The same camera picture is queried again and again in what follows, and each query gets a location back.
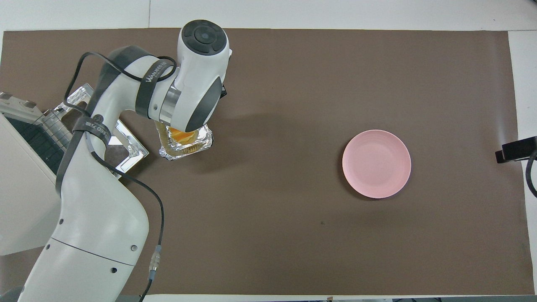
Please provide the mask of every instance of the pink plate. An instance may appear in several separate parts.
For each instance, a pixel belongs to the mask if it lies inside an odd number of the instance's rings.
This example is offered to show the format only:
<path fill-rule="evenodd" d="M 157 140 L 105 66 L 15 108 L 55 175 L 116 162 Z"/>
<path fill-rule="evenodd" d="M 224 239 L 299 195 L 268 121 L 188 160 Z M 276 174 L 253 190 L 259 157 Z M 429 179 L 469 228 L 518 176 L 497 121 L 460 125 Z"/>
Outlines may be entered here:
<path fill-rule="evenodd" d="M 392 196 L 410 176 L 410 154 L 395 135 L 368 130 L 356 135 L 343 152 L 343 173 L 359 193 L 371 198 Z"/>

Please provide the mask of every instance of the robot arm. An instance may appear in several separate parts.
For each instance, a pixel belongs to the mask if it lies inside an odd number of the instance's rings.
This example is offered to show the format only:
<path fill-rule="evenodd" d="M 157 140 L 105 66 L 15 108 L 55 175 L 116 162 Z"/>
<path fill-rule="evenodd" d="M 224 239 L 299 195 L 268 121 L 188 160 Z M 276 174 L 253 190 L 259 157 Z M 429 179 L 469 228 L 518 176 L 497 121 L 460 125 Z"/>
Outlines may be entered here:
<path fill-rule="evenodd" d="M 112 52 L 110 59 L 134 80 L 105 65 L 86 107 L 86 124 L 113 129 L 124 110 L 189 132 L 214 112 L 231 50 L 214 23 L 186 24 L 178 39 L 180 68 L 139 47 Z M 115 301 L 137 262 L 148 233 L 140 202 L 90 154 L 104 157 L 106 145 L 75 132 L 62 160 L 56 188 L 61 194 L 59 223 L 28 277 L 19 301 Z"/>

